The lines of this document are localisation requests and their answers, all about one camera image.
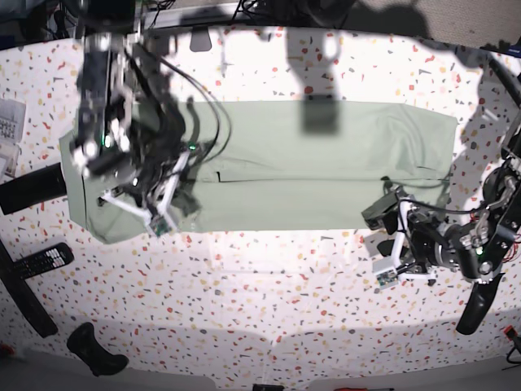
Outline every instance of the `black handle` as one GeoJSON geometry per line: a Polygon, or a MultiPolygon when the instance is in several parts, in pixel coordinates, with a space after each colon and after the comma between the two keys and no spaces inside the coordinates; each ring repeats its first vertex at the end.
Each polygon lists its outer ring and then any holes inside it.
{"type": "Polygon", "coordinates": [[[500,273],[490,283],[475,283],[469,301],[466,303],[462,317],[459,319],[456,331],[469,336],[473,334],[481,324],[490,306],[496,297],[497,287],[501,282],[503,273],[500,273]]]}

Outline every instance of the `green cloth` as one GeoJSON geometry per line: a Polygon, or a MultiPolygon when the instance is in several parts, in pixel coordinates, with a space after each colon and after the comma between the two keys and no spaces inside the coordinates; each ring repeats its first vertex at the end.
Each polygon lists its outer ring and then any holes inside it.
{"type": "MultiPolygon", "coordinates": [[[[209,106],[187,104],[180,104],[186,139],[194,128],[200,128],[199,141],[212,139],[216,126],[209,106]]],[[[215,148],[225,145],[224,150],[190,173],[195,182],[184,184],[173,200],[182,231],[363,228],[361,211],[383,195],[383,176],[405,183],[419,200],[444,203],[455,118],[394,103],[222,107],[232,125],[228,143],[224,123],[215,148]],[[189,200],[196,200],[195,212],[189,200]]],[[[143,108],[135,113],[142,121],[148,113],[143,108]]],[[[142,221],[130,213],[97,205],[106,182],[85,180],[84,196],[70,163],[71,138],[69,133],[60,140],[71,219],[104,243],[144,232],[142,221]]]]}

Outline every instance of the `terrazzo table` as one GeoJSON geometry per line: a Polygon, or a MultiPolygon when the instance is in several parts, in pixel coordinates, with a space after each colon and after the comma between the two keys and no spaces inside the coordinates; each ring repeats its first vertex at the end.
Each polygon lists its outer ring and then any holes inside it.
{"type": "MultiPolygon", "coordinates": [[[[451,208],[480,198],[516,108],[484,53],[413,38],[313,29],[214,29],[212,49],[172,40],[170,59],[221,100],[335,99],[407,103],[458,119],[451,208]]],[[[519,61],[499,60],[513,73],[519,61]]],[[[72,40],[0,53],[0,94],[27,104],[17,175],[59,161],[59,136],[78,105],[82,49],[72,40]]],[[[174,78],[178,99],[193,95],[174,78]]],[[[101,245],[68,220],[67,199],[0,217],[17,259],[64,239],[76,260],[29,280],[59,328],[41,339],[0,285],[0,341],[72,356],[65,341],[91,321],[102,345],[132,368],[208,376],[222,388],[253,383],[305,389],[324,377],[376,376],[504,354],[519,325],[521,273],[506,265],[493,307],[472,336],[455,332],[470,284],[380,292],[371,261],[383,233],[368,230],[146,235],[101,245]]]]}

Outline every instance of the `speckled white surface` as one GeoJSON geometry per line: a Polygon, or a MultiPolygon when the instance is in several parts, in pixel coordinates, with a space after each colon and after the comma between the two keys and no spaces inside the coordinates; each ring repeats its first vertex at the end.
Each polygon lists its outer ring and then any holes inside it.
{"type": "MultiPolygon", "coordinates": [[[[516,113],[483,54],[468,48],[306,29],[221,29],[212,42],[211,51],[192,53],[190,37],[180,36],[170,59],[222,100],[302,99],[312,89],[455,116],[451,208],[477,202],[516,113]]],[[[0,94],[28,105],[17,175],[59,161],[81,61],[73,41],[0,53],[0,94]]],[[[500,61],[521,71],[516,59],[500,61]]],[[[178,77],[172,92],[200,100],[178,77]]],[[[517,262],[504,268],[476,334],[461,336],[454,328],[471,286],[459,274],[441,271],[432,288],[380,292],[371,261],[386,236],[348,228],[143,235],[103,246],[68,220],[66,199],[45,202],[0,217],[0,236],[14,258],[64,237],[72,247],[71,265],[28,282],[59,334],[42,340],[0,286],[0,341],[70,356],[68,335],[91,321],[102,345],[133,368],[209,376],[233,389],[305,389],[318,378],[417,371],[508,350],[501,330],[521,314],[517,262]]]]}

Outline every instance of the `tv remote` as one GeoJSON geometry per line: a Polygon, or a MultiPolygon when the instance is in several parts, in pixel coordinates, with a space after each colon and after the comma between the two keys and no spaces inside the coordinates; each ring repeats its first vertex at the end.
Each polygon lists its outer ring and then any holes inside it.
{"type": "Polygon", "coordinates": [[[74,261],[71,249],[65,243],[29,255],[13,263],[13,271],[21,279],[30,279],[47,271],[58,269],[74,261]]]}

